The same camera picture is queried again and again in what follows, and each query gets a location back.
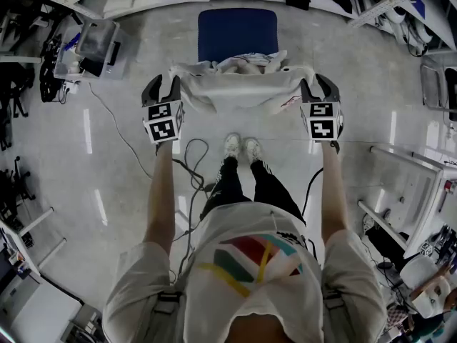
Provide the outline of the white desk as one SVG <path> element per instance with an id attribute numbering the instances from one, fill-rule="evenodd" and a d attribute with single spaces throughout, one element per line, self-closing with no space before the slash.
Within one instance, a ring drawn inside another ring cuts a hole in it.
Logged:
<path id="1" fill-rule="evenodd" d="M 38 259 L 23 240 L 54 209 L 14 230 L 0 220 L 0 267 L 11 267 L 13 279 L 0 288 L 0 343 L 62 343 L 61 336 L 83 303 L 49 282 L 43 268 L 66 243 L 62 238 Z"/>

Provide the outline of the person's left forearm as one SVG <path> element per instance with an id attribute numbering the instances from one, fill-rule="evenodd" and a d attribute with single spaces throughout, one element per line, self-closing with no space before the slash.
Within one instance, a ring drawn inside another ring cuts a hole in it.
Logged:
<path id="1" fill-rule="evenodd" d="M 175 235 L 175 193 L 172 142 L 165 141 L 156 153 L 148 199 L 144 242 L 160 245 L 170 253 Z"/>

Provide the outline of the person's white printed T-shirt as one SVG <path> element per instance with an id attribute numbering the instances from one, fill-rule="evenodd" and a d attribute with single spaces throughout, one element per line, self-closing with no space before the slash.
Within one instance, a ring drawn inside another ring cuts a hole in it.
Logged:
<path id="1" fill-rule="evenodd" d="M 294 343 L 376 343 L 386 307 L 360 238 L 328 241 L 319 264 L 299 220 L 269 204 L 211 210 L 183 274 L 144 242 L 120 256 L 103 311 L 109 343 L 224 343 L 235 318 L 272 315 Z"/>

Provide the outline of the white clothes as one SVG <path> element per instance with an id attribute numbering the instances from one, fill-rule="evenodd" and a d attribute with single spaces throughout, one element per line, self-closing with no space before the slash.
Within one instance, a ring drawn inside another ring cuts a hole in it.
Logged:
<path id="1" fill-rule="evenodd" d="M 169 69 L 169 76 L 180 78 L 181 98 L 199 113 L 272 115 L 301 99 L 301 82 L 312 85 L 315 71 L 306 63 L 290 64 L 283 50 L 180 63 Z"/>

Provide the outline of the white metal shelf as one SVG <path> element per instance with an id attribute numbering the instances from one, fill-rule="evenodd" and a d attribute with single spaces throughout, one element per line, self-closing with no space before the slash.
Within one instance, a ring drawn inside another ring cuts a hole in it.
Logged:
<path id="1" fill-rule="evenodd" d="M 401 7 L 433 32 L 426 54 L 457 51 L 457 0 L 354 0 L 355 14 L 348 22 L 353 28 L 371 25 L 393 35 L 380 26 L 378 17 L 394 7 Z"/>

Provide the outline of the black stand equipment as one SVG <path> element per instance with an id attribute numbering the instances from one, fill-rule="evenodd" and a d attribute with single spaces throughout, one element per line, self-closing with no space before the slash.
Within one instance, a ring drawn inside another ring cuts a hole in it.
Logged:
<path id="1" fill-rule="evenodd" d="M 66 103 L 67 90 L 64 88 L 64 80 L 54 76 L 60 47 L 60 34 L 48 41 L 44 47 L 43 62 L 39 72 L 39 90 L 43 103 Z"/>

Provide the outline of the person's right white shoe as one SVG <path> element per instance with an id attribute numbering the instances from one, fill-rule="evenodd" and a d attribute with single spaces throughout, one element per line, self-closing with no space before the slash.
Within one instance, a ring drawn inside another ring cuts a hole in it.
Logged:
<path id="1" fill-rule="evenodd" d="M 245 153 L 250 165 L 254 162 L 263 160 L 263 153 L 260 143 L 255 138 L 247 138 L 244 140 Z"/>

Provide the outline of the white metal table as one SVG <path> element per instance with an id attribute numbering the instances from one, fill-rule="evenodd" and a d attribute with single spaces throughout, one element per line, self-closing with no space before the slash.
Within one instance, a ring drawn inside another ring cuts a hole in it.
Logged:
<path id="1" fill-rule="evenodd" d="M 410 257 L 444 225 L 439 213 L 445 183 L 457 180 L 457 152 L 439 152 L 428 146 L 423 151 L 408 151 L 374 145 L 369 153 L 384 166 L 393 186 L 381 187 L 374 202 L 358 200 L 358 208 L 393 238 L 404 257 Z"/>

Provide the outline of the white curved device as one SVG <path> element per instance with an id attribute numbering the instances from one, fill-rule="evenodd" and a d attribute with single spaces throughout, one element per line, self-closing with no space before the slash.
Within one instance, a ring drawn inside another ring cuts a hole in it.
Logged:
<path id="1" fill-rule="evenodd" d="M 380 26 L 387 26 L 396 41 L 405 44 L 410 55 L 422 57 L 428 52 L 433 32 L 421 21 L 397 6 L 378 17 Z"/>

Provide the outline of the person's left white shoe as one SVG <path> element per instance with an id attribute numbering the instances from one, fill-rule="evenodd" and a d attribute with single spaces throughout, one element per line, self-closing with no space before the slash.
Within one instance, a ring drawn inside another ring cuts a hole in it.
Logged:
<path id="1" fill-rule="evenodd" d="M 236 133 L 229 134 L 224 142 L 224 158 L 238 159 L 240 153 L 240 136 Z"/>

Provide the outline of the person's white shoe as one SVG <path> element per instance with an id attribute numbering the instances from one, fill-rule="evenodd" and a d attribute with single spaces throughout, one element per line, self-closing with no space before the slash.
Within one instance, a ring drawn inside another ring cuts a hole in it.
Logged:
<path id="1" fill-rule="evenodd" d="M 245 153 L 250 165 L 254 162 L 263 160 L 263 153 L 260 143 L 255 138 L 247 138 L 244 140 Z"/>
<path id="2" fill-rule="evenodd" d="M 229 134 L 224 142 L 224 158 L 238 159 L 240 153 L 240 136 L 236 133 Z"/>

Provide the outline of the black office chair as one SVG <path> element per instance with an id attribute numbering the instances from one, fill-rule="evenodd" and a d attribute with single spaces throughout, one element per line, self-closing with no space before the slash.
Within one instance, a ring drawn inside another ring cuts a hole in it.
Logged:
<path id="1" fill-rule="evenodd" d="M 14 160 L 14 169 L 9 171 L 0 170 L 0 219 L 6 220 L 8 217 L 15 217 L 19 199 L 33 201 L 36 196 L 29 191 L 26 180 L 31 173 L 21 173 L 19 169 L 20 156 Z"/>

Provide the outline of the clear plastic storage box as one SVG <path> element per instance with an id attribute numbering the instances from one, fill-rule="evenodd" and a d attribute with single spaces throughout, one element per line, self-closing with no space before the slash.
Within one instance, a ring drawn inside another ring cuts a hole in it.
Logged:
<path id="1" fill-rule="evenodd" d="M 65 81 L 120 80 L 133 57 L 134 39 L 120 24 L 89 20 L 62 37 L 53 74 Z"/>

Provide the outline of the person's right forearm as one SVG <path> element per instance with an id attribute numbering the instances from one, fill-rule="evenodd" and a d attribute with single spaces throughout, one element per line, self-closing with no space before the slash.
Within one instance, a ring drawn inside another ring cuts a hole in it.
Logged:
<path id="1" fill-rule="evenodd" d="M 321 195 L 321 236 L 327 244 L 333 234 L 348 229 L 348 212 L 341 163 L 334 147 L 323 142 Z"/>

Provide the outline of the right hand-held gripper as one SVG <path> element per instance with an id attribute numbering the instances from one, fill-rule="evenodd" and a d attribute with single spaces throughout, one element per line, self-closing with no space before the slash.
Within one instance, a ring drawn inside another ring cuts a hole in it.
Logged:
<path id="1" fill-rule="evenodd" d="M 340 92 L 338 87 L 326 76 L 315 75 L 324 98 L 315 102 L 308 82 L 300 82 L 301 118 L 308 137 L 312 141 L 336 141 L 343 131 L 343 113 L 341 111 Z"/>

